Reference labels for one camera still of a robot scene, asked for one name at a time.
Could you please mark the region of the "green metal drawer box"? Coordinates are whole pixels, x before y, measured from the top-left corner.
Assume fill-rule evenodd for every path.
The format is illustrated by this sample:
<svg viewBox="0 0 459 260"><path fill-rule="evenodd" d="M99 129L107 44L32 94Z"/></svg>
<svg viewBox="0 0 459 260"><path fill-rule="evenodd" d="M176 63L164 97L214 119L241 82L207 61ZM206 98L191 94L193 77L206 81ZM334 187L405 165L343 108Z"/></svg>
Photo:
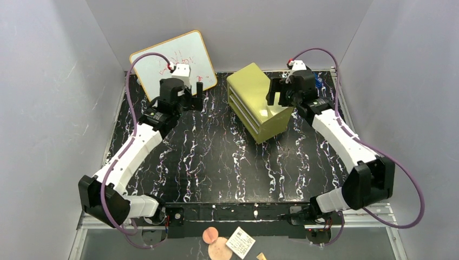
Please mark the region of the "green metal drawer box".
<svg viewBox="0 0 459 260"><path fill-rule="evenodd" d="M228 104L256 144L285 132L293 112L292 107L267 104L270 82L255 63L227 77Z"/></svg>

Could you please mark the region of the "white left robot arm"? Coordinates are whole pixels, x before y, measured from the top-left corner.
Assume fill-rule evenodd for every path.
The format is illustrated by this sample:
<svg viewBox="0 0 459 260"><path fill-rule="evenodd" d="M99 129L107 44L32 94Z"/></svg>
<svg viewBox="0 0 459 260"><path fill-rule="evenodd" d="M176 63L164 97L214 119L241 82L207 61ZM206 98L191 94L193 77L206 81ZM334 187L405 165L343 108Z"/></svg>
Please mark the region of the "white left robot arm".
<svg viewBox="0 0 459 260"><path fill-rule="evenodd" d="M158 217L164 204L154 196L125 195L127 184L153 149L162 143L178 124L185 111L203 108L203 84L196 83L197 93L177 78L162 79L160 94L138 119L129 139L105 166L93 176L84 175L78 182L82 210L112 228L127 234L123 224L133 218Z"/></svg>

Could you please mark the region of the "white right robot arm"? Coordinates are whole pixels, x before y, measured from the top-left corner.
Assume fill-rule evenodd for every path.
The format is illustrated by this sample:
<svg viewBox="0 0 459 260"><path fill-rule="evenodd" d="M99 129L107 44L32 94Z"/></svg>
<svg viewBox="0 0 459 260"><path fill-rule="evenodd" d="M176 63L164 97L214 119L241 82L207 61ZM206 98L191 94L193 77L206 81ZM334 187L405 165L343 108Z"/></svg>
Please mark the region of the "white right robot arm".
<svg viewBox="0 0 459 260"><path fill-rule="evenodd" d="M358 143L330 100L320 98L311 70L271 79L267 104L294 107L298 114L332 146L349 175L341 187L310 198L309 204L279 219L313 221L333 211L359 210L393 194L395 163Z"/></svg>

